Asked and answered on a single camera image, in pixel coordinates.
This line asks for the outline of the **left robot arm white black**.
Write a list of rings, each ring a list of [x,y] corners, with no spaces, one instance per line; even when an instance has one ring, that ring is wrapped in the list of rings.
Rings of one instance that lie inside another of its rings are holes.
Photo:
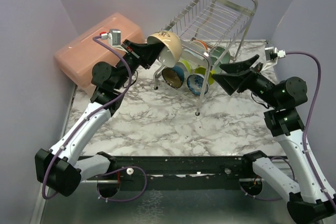
[[[149,69],[164,48],[162,42],[137,44],[125,40],[121,47],[126,53],[121,56],[100,39],[96,36],[93,41],[120,60],[116,66],[104,61],[94,65],[91,82],[96,88],[86,110],[56,144],[36,153],[36,176],[42,184],[43,199],[50,198],[46,194],[47,187],[67,197],[87,178],[101,175],[104,179],[110,179],[115,175],[116,166],[107,154],[99,153],[87,160],[79,160],[79,156],[97,130],[119,109],[137,68]]]

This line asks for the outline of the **stainless steel dish rack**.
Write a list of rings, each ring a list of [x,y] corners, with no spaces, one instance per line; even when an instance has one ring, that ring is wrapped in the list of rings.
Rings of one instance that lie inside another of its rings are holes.
[[[181,67],[185,73],[185,80],[178,89],[170,87],[162,77],[162,70],[168,68],[160,66],[153,75],[154,88],[159,85],[167,85],[174,92],[184,99],[187,87],[187,77],[194,73],[204,75],[201,95],[195,95],[196,99],[191,100],[196,106],[196,115],[204,101],[208,98],[209,87],[214,83],[213,74],[221,73],[219,68],[221,59],[236,42],[237,38],[243,42],[250,28],[255,12],[258,7],[257,0],[192,0],[165,28],[164,30],[175,33],[182,43],[182,55],[180,60],[186,60],[192,67],[188,74],[183,66],[178,64],[174,67]],[[208,46],[208,52],[191,43],[193,40],[202,40]],[[210,55],[213,47],[221,46],[226,50],[219,59]]]

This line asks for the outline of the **lime green white bowl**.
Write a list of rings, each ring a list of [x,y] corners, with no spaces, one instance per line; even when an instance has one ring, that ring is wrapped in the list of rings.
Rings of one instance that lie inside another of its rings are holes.
[[[188,74],[190,74],[190,73],[192,72],[192,67],[191,67],[191,65],[189,64],[188,61],[186,61],[186,60],[180,60],[180,61],[178,62],[178,64],[179,64],[180,66],[183,66],[183,67],[185,68],[185,71],[186,71]]]

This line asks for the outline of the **plain white bowl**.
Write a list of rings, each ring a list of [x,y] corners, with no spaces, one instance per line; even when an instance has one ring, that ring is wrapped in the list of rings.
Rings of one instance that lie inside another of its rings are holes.
[[[149,45],[158,42],[164,44],[162,51],[159,53],[158,61],[166,67],[174,67],[182,55],[180,38],[175,33],[167,30],[157,31],[147,38]]]

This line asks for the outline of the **white orange bowl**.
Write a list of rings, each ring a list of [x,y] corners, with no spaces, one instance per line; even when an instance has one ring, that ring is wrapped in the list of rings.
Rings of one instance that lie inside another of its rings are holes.
[[[206,52],[208,52],[208,46],[204,41],[196,39],[196,40],[191,41],[191,43],[196,45],[196,46],[199,46],[200,48],[202,48]]]

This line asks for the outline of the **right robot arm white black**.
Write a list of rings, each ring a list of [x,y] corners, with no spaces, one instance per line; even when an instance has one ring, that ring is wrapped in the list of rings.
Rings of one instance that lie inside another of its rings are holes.
[[[246,177],[264,179],[286,202],[295,223],[314,223],[335,215],[335,190],[328,183],[307,141],[307,123],[296,109],[308,101],[307,84],[299,77],[273,83],[262,74],[263,64],[253,66],[259,55],[222,64],[223,73],[213,79],[232,95],[249,90],[262,99],[270,110],[264,113],[272,136],[285,151],[295,179],[278,169],[262,151],[243,156],[241,171]]]

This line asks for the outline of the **blue white patterned bowl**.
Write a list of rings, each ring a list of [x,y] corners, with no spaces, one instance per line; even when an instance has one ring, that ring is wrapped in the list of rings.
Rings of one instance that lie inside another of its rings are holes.
[[[201,95],[204,75],[199,73],[191,74],[187,77],[187,87],[194,95]]]

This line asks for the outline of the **dark teal beige bowl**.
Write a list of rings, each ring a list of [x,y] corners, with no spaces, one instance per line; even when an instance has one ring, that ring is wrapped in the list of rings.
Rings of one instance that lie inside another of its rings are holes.
[[[178,89],[184,83],[185,73],[181,67],[164,68],[162,77],[170,87]]]

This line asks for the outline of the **mint green brown-rimmed bowl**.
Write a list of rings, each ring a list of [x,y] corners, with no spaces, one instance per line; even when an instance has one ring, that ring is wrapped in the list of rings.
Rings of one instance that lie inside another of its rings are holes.
[[[213,47],[210,51],[210,55],[212,57],[214,57],[216,60],[220,58],[220,56],[222,55],[222,53],[224,53],[226,50],[225,47],[221,47],[221,46],[216,46]],[[224,56],[221,59],[221,63],[229,63],[230,61],[230,51],[227,51]]]

